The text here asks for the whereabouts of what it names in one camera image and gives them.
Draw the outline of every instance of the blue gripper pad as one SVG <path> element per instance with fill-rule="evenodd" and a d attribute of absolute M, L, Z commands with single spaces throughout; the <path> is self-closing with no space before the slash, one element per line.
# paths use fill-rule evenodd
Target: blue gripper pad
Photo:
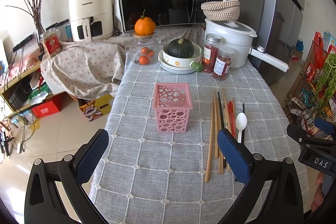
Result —
<path fill-rule="evenodd" d="M 77 182 L 79 185 L 87 183 L 90 180 L 108 145 L 109 134 L 104 130 L 89 147 L 89 150 L 85 153 L 82 160 L 78 163 Z"/>
<path fill-rule="evenodd" d="M 249 157 L 252 156 L 250 151 L 244 145 L 238 143 L 227 129 L 225 129 L 225 132 L 224 130 L 218 132 L 217 143 L 236 179 L 246 186 L 251 177 L 251 164 L 248 163 L 242 152 Z"/>
<path fill-rule="evenodd" d="M 335 128 L 332 123 L 327 122 L 319 117 L 315 118 L 314 125 L 328 135 L 332 135 L 335 132 Z"/>

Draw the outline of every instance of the glass teapot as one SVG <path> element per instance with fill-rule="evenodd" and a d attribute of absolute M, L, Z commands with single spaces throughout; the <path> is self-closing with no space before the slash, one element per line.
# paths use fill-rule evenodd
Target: glass teapot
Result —
<path fill-rule="evenodd" d="M 135 40 L 125 47 L 126 52 L 130 54 L 132 62 L 140 65 L 156 63 L 161 46 L 160 35 L 157 33 L 150 35 L 134 33 L 133 36 Z"/>

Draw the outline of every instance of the red plastic spoon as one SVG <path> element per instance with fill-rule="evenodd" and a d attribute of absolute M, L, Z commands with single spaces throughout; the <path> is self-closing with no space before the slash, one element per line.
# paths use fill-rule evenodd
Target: red plastic spoon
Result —
<path fill-rule="evenodd" d="M 232 136 L 235 138 L 236 137 L 236 119 L 233 117 L 233 104 L 232 101 L 229 101 L 227 103 L 227 109 L 229 111 L 229 116 L 230 116 L 230 123 L 231 123 L 231 130 L 232 130 Z"/>

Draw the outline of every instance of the red box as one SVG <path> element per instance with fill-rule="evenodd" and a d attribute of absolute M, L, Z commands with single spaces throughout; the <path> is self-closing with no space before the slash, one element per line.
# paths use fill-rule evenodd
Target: red box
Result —
<path fill-rule="evenodd" d="M 32 108 L 33 113 L 42 118 L 61 111 L 64 93 L 58 94 L 48 101 Z"/>

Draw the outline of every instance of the stacked plates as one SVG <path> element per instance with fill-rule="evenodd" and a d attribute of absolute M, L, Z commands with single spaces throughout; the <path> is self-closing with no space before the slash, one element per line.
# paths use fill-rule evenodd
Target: stacked plates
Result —
<path fill-rule="evenodd" d="M 163 50 L 159 52 L 158 60 L 159 60 L 161 67 L 163 67 L 164 70 L 166 70 L 167 72 L 176 74 L 176 75 L 187 75 L 187 74 L 195 72 L 194 68 L 192 67 L 176 68 L 171 65 L 168 65 L 166 61 L 163 59 Z"/>

